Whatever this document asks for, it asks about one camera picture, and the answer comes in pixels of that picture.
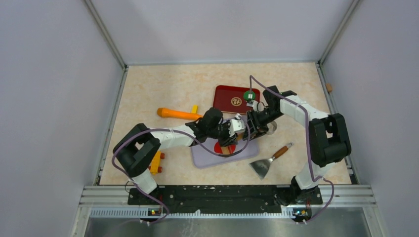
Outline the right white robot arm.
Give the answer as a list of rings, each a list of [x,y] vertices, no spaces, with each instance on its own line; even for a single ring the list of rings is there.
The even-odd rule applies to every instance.
[[[267,106],[247,111],[250,132],[244,138],[255,139],[268,133],[268,124],[283,115],[305,127],[307,163],[291,180],[287,195],[295,203],[304,203],[321,178],[351,153],[351,144],[343,115],[328,114],[303,101],[293,91],[279,92],[276,86],[264,90]]]

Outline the dark red lacquer tray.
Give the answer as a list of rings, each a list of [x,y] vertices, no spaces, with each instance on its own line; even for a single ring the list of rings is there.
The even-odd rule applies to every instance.
[[[212,106],[223,113],[245,115],[251,109],[247,105],[249,91],[246,87],[218,85],[215,88]]]

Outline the metal ring cutter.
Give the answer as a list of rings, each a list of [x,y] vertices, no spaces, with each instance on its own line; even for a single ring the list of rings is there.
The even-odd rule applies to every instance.
[[[272,135],[272,134],[274,134],[274,133],[275,133],[275,131],[277,130],[278,125],[277,125],[277,123],[276,123],[275,121],[272,121],[272,122],[268,123],[268,124],[266,125],[266,127],[267,127],[266,134],[267,134],[267,135]]]

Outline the red dough lump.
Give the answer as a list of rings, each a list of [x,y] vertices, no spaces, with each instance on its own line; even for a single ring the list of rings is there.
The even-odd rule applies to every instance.
[[[216,142],[213,149],[217,154],[231,155],[235,152],[236,145],[221,146],[219,142]]]

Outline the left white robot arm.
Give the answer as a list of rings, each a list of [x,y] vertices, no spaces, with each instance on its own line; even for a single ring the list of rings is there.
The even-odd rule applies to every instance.
[[[148,167],[157,152],[202,146],[208,138],[218,140],[222,146],[233,145],[247,129],[240,114],[224,120],[223,113],[216,108],[210,108],[195,121],[174,128],[148,128],[139,123],[114,147],[112,162],[119,162],[120,170],[140,190],[140,198],[146,204],[153,204],[159,194]]]

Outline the wooden dough roller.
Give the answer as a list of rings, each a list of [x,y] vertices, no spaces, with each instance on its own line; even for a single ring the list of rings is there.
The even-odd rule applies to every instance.
[[[239,133],[237,136],[238,136],[237,141],[238,141],[238,142],[239,142],[239,141],[242,141],[243,136],[244,136],[244,133]]]

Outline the lavender plastic tray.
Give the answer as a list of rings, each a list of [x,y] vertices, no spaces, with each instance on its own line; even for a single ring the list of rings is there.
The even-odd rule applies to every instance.
[[[206,148],[211,149],[212,152],[214,153],[222,152],[220,146],[217,143],[218,141],[216,139],[208,138],[203,143],[203,145]],[[231,149],[229,150],[234,153],[238,150],[241,150],[245,146],[245,144],[246,144],[246,140],[239,141],[237,145],[231,146]],[[213,167],[213,166],[217,166],[217,165],[221,165],[225,163],[236,162],[243,159],[253,158],[253,157],[256,157],[258,154],[259,154],[259,146],[255,140],[250,141],[246,149],[244,149],[241,153],[232,157],[228,157],[228,158],[222,158],[212,153],[209,153],[200,145],[191,147],[192,162],[194,166],[199,169],[209,168],[209,167]]]

